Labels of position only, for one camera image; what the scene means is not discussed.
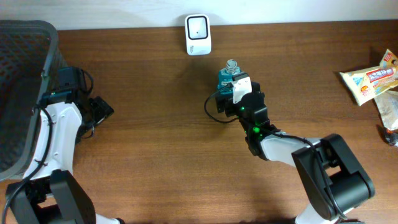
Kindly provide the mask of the teal mouthwash bottle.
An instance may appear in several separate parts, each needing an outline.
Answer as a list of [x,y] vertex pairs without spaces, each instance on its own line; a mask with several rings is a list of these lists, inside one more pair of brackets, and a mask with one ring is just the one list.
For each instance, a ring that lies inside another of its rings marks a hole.
[[222,68],[218,72],[218,85],[217,89],[220,90],[221,95],[227,95],[232,93],[233,91],[230,88],[225,88],[222,90],[224,86],[233,81],[233,76],[241,73],[241,69],[238,66],[237,61],[234,59],[229,59],[226,63],[225,68]]

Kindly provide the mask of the yellow snack bag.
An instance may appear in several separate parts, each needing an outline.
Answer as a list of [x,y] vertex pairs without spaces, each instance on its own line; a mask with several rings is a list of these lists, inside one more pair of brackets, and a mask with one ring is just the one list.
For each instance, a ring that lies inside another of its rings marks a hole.
[[359,106],[397,86],[397,56],[386,50],[378,66],[340,72]]

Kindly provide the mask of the silver triangular snack packet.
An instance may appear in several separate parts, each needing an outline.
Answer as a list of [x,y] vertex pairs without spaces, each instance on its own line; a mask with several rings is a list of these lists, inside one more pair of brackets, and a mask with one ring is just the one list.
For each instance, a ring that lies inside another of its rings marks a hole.
[[397,147],[397,133],[384,128],[384,137],[388,145]]

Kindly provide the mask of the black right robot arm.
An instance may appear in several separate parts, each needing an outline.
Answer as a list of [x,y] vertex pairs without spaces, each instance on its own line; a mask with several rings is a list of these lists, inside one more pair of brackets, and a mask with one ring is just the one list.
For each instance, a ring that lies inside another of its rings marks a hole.
[[258,83],[228,83],[212,97],[219,112],[241,123],[254,156],[297,169],[309,204],[292,223],[347,223],[347,213],[375,195],[370,176],[340,135],[304,138],[271,124]]

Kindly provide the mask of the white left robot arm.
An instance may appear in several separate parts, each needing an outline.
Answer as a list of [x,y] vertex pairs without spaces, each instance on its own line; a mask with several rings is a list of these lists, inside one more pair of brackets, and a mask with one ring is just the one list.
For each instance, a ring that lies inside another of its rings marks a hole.
[[90,96],[94,79],[84,69],[63,67],[57,73],[59,87],[34,106],[40,118],[34,155],[23,179],[8,185],[1,221],[12,212],[18,223],[123,223],[98,214],[73,176],[76,144],[93,137],[114,110],[101,97]]

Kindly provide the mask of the white barcode scanner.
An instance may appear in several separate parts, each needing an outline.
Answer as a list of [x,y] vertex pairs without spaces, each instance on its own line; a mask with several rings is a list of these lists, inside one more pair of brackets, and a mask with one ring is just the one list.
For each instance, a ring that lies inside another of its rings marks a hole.
[[187,54],[207,55],[211,52],[210,20],[205,14],[192,14],[185,18]]

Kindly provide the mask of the grey plastic lattice basket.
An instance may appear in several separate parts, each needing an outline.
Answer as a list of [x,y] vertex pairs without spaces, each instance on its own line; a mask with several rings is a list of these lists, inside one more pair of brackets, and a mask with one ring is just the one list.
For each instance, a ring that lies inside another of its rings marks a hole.
[[1,180],[21,179],[32,160],[40,131],[34,106],[67,66],[58,43],[48,22],[1,21]]

